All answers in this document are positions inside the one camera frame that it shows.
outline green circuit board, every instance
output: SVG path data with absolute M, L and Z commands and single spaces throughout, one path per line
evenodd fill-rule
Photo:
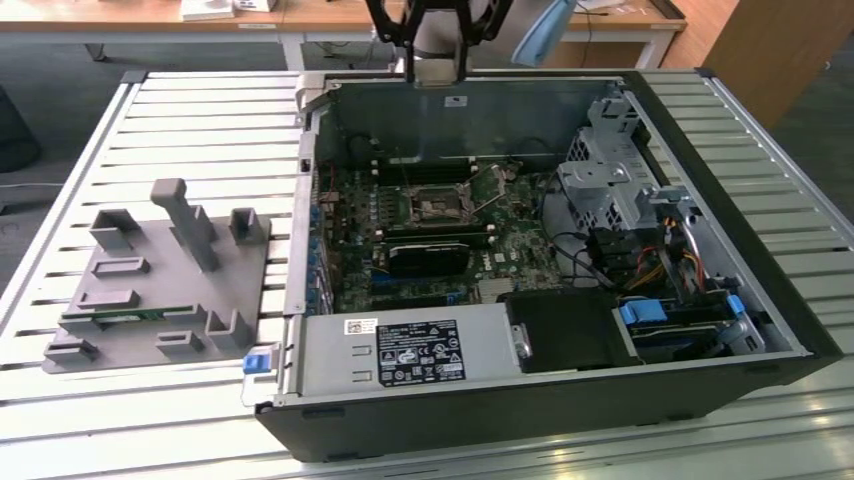
M 477 286 L 484 280 L 507 279 L 500 283 L 511 285 L 512 290 L 560 285 L 557 264 L 536 218 L 539 177 L 511 174 L 499 181 L 500 172 L 508 171 L 505 162 L 477 161 L 476 165 L 480 173 L 464 186 L 377 186 L 367 171 L 335 172 L 335 183 L 347 185 L 340 192 L 329 192 L 336 195 L 327 200 L 335 201 L 324 206 L 336 313 L 387 309 L 384 302 L 396 305 L 400 299 L 411 307 L 483 303 Z M 321 184 L 331 186 L 328 180 Z M 453 191 L 464 198 L 465 205 L 459 206 L 465 207 L 464 214 L 456 210 Z M 415 204 L 428 206 L 417 211 Z M 427 210 L 433 208 L 443 210 L 431 214 Z M 393 279 L 383 269 L 381 255 L 388 246 L 376 240 L 375 232 L 417 228 L 413 217 L 420 217 L 424 231 L 436 224 L 493 225 L 493 242 L 488 248 L 471 249 L 463 274 Z

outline metal rack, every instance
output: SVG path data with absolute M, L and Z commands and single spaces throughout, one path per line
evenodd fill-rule
M 644 77 L 835 341 L 854 353 L 850 223 L 716 79 L 692 71 Z M 296 79 L 289 72 L 150 73 L 118 87 L 0 300 L 8 478 L 657 479 L 688 470 L 775 478 L 854 468 L 850 358 L 699 420 L 343 464 L 289 457 L 240 403 L 240 361 L 45 374 L 44 347 L 94 245 L 86 226 L 98 209 L 117 205 L 138 219 L 165 215 L 146 203 L 160 177 L 186 179 L 188 199 L 212 216 L 234 206 L 273 216 L 257 342 L 281 338 Z M 675 180 L 663 152 L 652 153 Z

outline small circuit board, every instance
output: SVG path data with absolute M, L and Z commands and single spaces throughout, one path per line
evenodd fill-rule
M 540 176 L 509 161 L 468 162 L 467 178 L 448 183 L 415 184 L 405 164 L 389 168 L 408 185 L 383 185 L 376 169 L 323 171 L 336 313 L 491 303 L 560 285 L 536 215 Z

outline power supply label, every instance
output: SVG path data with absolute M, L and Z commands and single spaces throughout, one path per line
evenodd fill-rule
M 376 347 L 383 387 L 465 380 L 456 320 L 377 325 Z

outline gray plastic shroud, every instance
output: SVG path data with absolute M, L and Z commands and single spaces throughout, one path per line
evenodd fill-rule
M 269 219 L 250 208 L 208 219 L 180 178 L 153 184 L 169 220 L 98 212 L 97 241 L 58 331 L 48 373 L 240 358 L 257 336 Z

